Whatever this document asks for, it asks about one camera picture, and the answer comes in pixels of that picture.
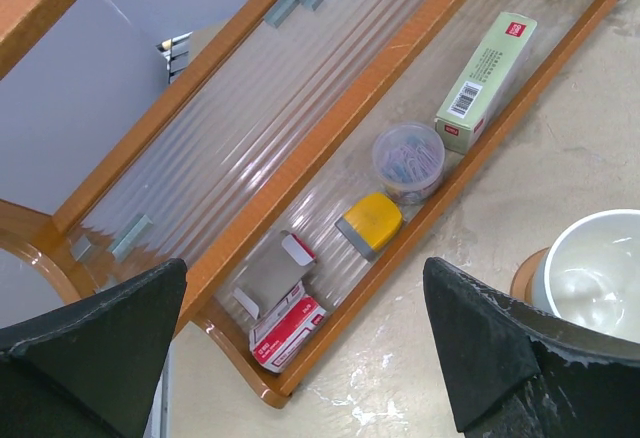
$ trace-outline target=white mug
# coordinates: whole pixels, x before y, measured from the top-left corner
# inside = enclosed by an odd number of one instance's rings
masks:
[[[585,328],[640,343],[640,210],[577,221],[542,259],[533,305]]]

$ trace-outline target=drawer organizer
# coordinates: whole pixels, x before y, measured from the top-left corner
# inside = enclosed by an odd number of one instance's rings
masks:
[[[79,296],[185,259],[178,331],[195,321],[282,407],[617,1],[249,0],[54,215],[0,202],[0,225],[53,260]],[[19,0],[20,19],[2,17],[2,56],[19,59],[28,46],[16,30],[33,25],[32,45],[72,2]],[[440,189],[402,207],[403,228],[366,261],[333,224],[382,189],[373,141],[399,122],[433,123],[501,11],[538,21],[531,58],[472,150],[447,152]],[[252,250],[285,229],[318,255],[309,291],[330,316],[274,375],[249,352],[252,321],[232,290]]]

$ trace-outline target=green box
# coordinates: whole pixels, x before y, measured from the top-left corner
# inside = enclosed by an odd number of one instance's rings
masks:
[[[436,116],[444,146],[466,153],[493,118],[517,70],[529,57],[538,23],[515,13],[500,13],[473,53]]]

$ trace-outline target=yellow and gray sharpener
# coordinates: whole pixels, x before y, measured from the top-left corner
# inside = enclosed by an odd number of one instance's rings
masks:
[[[369,261],[375,259],[401,226],[402,213],[382,193],[365,196],[336,221],[336,228]]]

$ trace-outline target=round plastic container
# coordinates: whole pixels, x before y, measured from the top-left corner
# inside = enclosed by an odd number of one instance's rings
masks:
[[[389,128],[373,145],[373,167],[393,201],[415,205],[442,183],[444,144],[433,129],[421,123]]]

